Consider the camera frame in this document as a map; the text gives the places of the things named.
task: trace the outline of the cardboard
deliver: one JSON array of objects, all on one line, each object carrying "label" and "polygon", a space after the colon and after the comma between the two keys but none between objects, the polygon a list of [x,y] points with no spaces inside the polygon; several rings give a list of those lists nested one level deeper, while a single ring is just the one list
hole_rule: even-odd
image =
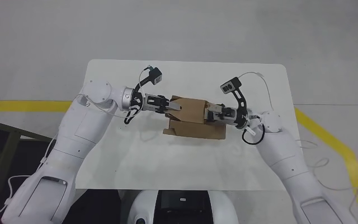
[{"label": "cardboard", "polygon": [[207,101],[178,96],[172,96],[171,101],[180,104],[181,110],[170,110],[166,114],[166,117],[169,118],[169,128],[164,129],[163,134],[192,138],[225,139],[225,124],[207,123],[204,119]]}]

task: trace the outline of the yellow floor line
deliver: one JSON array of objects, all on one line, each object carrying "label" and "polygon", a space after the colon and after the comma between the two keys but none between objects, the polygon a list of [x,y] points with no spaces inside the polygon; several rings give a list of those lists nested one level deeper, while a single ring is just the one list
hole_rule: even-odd
[{"label": "yellow floor line", "polygon": [[[71,101],[0,101],[0,111],[66,112]],[[295,108],[297,121],[333,148],[344,160],[353,187],[358,187],[358,161],[354,151]]]},{"label": "yellow floor line", "polygon": [[0,111],[66,112],[72,101],[0,101]]},{"label": "yellow floor line", "polygon": [[321,141],[334,149],[343,158],[352,187],[358,188],[358,161],[354,151],[343,142],[341,142],[338,138],[331,135],[328,131],[322,128],[319,124],[305,115],[299,109],[295,108],[295,112],[297,121],[302,126],[315,134]]}]

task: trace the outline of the white table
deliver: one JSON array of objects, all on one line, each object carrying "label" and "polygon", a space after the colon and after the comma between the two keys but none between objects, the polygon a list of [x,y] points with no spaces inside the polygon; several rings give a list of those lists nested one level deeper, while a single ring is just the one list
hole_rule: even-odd
[{"label": "white table", "polygon": [[[163,62],[139,60],[92,60],[85,82],[101,78],[114,87],[134,87],[147,65],[158,67],[163,80],[144,90],[161,94],[205,99],[237,106],[233,95],[219,86],[248,71],[260,72],[270,88],[272,104],[284,126],[299,139],[286,69],[278,64]],[[262,80],[256,75],[241,78],[248,107],[270,108]],[[83,189],[191,189],[191,190],[282,190],[280,180],[267,167],[254,147],[241,141],[240,130],[227,128],[222,141],[167,136],[162,130],[168,119],[144,111],[129,125],[113,118],[103,139],[86,157],[76,180]]]}]

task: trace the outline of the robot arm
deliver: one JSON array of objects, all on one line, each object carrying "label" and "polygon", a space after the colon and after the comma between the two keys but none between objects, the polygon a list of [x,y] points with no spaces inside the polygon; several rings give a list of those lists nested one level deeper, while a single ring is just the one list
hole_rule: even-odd
[{"label": "robot arm", "polygon": [[[107,109],[107,113],[89,108],[89,99]],[[56,144],[42,167],[23,182],[8,202],[2,223],[62,223],[72,205],[77,172],[84,158],[105,134],[117,108],[130,111],[138,106],[158,113],[169,108],[180,110],[163,96],[142,98],[133,88],[115,89],[105,81],[89,81],[63,117]]]},{"label": "robot arm", "polygon": [[234,93],[239,108],[210,106],[207,117],[215,122],[235,125],[252,134],[253,143],[265,163],[280,178],[293,204],[293,214],[298,224],[356,223],[349,210],[327,195],[320,183],[308,170],[301,149],[293,136],[281,125],[280,116],[274,111],[254,114],[246,109],[238,78],[221,86],[225,94]]}]

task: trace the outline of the white cable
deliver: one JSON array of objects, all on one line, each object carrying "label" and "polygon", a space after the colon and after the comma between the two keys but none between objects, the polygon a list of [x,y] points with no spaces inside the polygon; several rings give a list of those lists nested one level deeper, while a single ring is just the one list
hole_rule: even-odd
[{"label": "white cable", "polygon": [[266,80],[263,78],[263,74],[259,73],[259,72],[245,72],[244,74],[241,74],[238,78],[241,78],[242,76],[244,76],[245,74],[256,74],[257,76],[259,76],[263,82],[265,83],[265,86],[266,86],[266,90],[267,90],[267,94],[268,94],[268,99],[270,100],[270,105],[271,105],[271,109],[274,110],[274,107],[272,106],[272,101],[271,101],[271,94],[270,94],[270,90],[269,90],[269,87],[267,85],[267,82]]},{"label": "white cable", "polygon": [[[309,142],[309,143],[312,143],[312,144],[314,144],[314,145],[317,145],[316,143],[313,143],[313,142],[311,142],[311,141],[306,141],[306,140],[301,140],[301,139],[300,139],[299,141],[305,141],[305,142]],[[357,196],[358,196],[358,188],[357,188],[357,187],[338,188],[338,189],[337,189],[337,188],[331,188],[331,187],[326,186],[325,184],[323,184],[323,183],[317,178],[317,175],[315,174],[315,170],[316,170],[317,168],[325,167],[325,166],[328,165],[328,163],[329,163],[329,158],[322,158],[322,159],[318,160],[313,166],[309,166],[309,165],[307,165],[307,166],[313,168],[313,169],[312,169],[312,174],[313,174],[313,176],[316,178],[316,180],[319,182],[319,184],[320,184],[322,187],[324,187],[324,188],[326,188],[326,189],[328,189],[328,190],[334,190],[334,191],[340,192],[340,191],[344,191],[344,190],[353,190],[353,189],[355,189],[354,197],[353,197],[353,200],[352,200],[351,204],[349,205],[348,210],[349,210],[349,213],[351,214],[351,216],[352,216],[352,217],[356,220],[356,222],[357,222],[357,218],[356,218],[355,215],[353,214],[352,207],[353,207],[353,205],[354,205],[354,201],[356,200],[356,198],[357,198]]]},{"label": "white cable", "polygon": [[143,73],[144,71],[145,71],[145,70],[142,70],[142,71],[141,71],[141,73],[139,74],[139,78],[138,78],[139,89],[140,89],[141,92],[142,92],[142,105],[141,105],[141,107],[140,107],[138,113],[136,113],[136,114],[134,114],[134,115],[132,115],[132,116],[118,116],[118,115],[115,115],[115,114],[111,114],[111,113],[109,113],[107,110],[104,110],[103,108],[100,108],[96,103],[94,103],[94,102],[93,102],[87,95],[85,95],[85,94],[78,94],[78,95],[76,96],[76,98],[77,98],[78,96],[83,96],[83,97],[85,97],[90,103],[92,103],[96,108],[98,108],[99,110],[105,112],[106,114],[115,116],[115,117],[117,117],[117,118],[133,118],[133,117],[137,116],[137,115],[143,110],[143,106],[144,106],[144,96],[145,96],[145,93],[144,93],[143,87],[142,87],[141,84],[140,84],[140,77],[142,76],[142,73]]},{"label": "white cable", "polygon": [[51,146],[52,142],[55,140],[57,134],[51,139],[49,145],[47,146],[45,155],[44,155],[44,157],[41,159],[40,164],[39,164],[39,166],[38,166],[37,169],[36,169],[36,172],[37,172],[37,171],[42,167],[42,165],[46,162],[46,160],[47,160],[47,153],[49,152],[50,146]]},{"label": "white cable", "polygon": [[5,208],[7,207],[7,205],[10,203],[10,201],[11,201],[11,199],[12,199],[12,186],[11,186],[10,180],[11,180],[12,178],[25,178],[25,177],[28,178],[29,175],[17,175],[17,176],[12,176],[12,177],[10,177],[10,178],[7,180],[7,183],[9,184],[9,188],[10,188],[10,196],[9,196],[8,199],[6,199],[5,205],[4,205],[4,207],[0,210],[0,213],[5,210]]},{"label": "white cable", "polygon": [[312,149],[314,149],[314,148],[317,148],[317,147],[318,147],[318,145],[317,145],[316,143],[311,142],[311,141],[308,141],[308,140],[297,139],[297,140],[295,140],[295,141],[296,141],[296,142],[298,142],[298,141],[300,141],[300,142],[308,142],[308,143],[310,143],[310,144],[314,145],[313,147],[304,147],[304,146],[299,146],[300,148],[303,148],[303,149],[305,149],[305,150],[312,150]]}]

